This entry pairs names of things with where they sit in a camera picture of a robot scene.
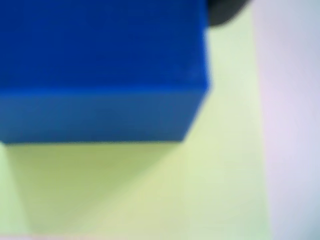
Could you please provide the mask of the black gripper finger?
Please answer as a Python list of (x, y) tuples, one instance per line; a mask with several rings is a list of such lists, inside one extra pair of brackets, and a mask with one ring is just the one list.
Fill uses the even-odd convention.
[(221, 26), (237, 16), (249, 3), (249, 0), (208, 0), (208, 26)]

